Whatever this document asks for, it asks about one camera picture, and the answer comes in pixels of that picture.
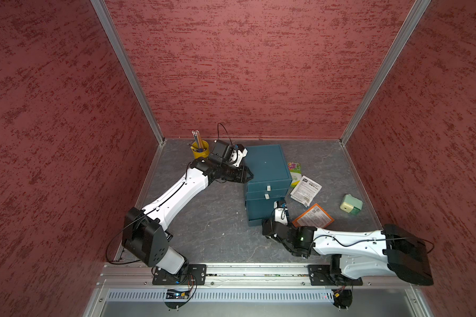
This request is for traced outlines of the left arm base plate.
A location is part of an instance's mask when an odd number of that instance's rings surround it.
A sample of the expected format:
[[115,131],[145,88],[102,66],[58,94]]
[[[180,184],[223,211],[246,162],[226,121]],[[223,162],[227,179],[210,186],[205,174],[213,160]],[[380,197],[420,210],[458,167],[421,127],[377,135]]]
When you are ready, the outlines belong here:
[[205,284],[206,273],[206,264],[187,264],[175,274],[156,268],[153,270],[152,285],[201,286]]

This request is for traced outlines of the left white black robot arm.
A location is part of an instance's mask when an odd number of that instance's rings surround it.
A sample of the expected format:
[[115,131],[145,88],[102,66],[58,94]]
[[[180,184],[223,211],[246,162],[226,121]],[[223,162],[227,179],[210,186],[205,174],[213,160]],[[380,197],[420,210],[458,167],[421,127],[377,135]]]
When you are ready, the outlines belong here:
[[178,276],[186,272],[188,260],[169,246],[168,228],[179,212],[211,183],[221,180],[245,184],[254,174],[248,166],[218,164],[196,158],[184,176],[163,195],[142,209],[133,207],[124,220],[122,245],[148,267]]

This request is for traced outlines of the white label seed bag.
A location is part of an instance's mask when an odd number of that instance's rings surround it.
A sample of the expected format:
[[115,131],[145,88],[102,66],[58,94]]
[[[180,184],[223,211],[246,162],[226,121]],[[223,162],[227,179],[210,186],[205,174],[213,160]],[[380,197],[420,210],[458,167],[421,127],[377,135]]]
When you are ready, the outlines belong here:
[[322,186],[316,181],[303,176],[296,187],[292,190],[290,197],[305,207],[309,207],[316,195],[321,191]]

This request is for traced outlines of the green flower seed bag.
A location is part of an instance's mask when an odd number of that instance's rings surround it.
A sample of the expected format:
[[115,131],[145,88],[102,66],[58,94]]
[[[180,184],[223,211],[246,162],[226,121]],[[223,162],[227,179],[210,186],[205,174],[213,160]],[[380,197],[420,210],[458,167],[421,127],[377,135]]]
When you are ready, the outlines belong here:
[[298,185],[302,178],[301,165],[298,162],[289,162],[288,169],[292,177],[292,182],[290,187],[294,188]]

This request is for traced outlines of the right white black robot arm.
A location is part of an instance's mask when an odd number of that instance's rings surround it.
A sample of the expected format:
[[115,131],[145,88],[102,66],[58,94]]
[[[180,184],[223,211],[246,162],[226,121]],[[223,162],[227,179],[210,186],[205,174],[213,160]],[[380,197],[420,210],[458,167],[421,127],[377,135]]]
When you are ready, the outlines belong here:
[[395,276],[413,285],[432,286],[427,242],[396,225],[369,232],[295,227],[263,221],[263,236],[283,245],[292,256],[330,256],[325,269],[333,285],[357,285],[363,277]]

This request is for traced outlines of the teal bottom drawer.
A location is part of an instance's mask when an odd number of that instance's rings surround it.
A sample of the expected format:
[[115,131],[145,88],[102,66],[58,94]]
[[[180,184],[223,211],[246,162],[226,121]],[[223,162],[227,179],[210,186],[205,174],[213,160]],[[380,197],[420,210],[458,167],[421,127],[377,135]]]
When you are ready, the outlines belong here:
[[248,226],[256,227],[262,225],[267,219],[274,219],[274,203],[284,198],[276,199],[256,199],[245,202]]

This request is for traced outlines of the orange seed bag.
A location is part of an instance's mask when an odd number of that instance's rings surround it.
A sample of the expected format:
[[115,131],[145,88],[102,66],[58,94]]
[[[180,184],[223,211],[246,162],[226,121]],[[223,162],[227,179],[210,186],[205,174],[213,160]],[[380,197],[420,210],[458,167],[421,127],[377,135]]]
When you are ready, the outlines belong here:
[[293,220],[295,227],[325,228],[335,220],[319,204],[314,204],[305,213]]

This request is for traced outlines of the teal three-drawer cabinet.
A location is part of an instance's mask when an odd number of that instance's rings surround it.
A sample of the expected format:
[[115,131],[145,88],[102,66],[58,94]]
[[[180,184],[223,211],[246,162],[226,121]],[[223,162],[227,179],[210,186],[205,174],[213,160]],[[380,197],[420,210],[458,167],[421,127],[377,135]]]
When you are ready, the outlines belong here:
[[245,200],[284,198],[292,176],[281,145],[257,145],[247,150],[245,163],[253,179],[245,184]]

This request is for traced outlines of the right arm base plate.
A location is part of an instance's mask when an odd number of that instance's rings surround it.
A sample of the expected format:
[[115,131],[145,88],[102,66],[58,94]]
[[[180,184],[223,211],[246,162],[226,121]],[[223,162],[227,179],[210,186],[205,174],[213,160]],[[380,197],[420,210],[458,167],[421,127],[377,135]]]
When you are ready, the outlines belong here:
[[311,286],[354,287],[363,286],[361,278],[351,279],[343,276],[340,270],[330,265],[308,265]]

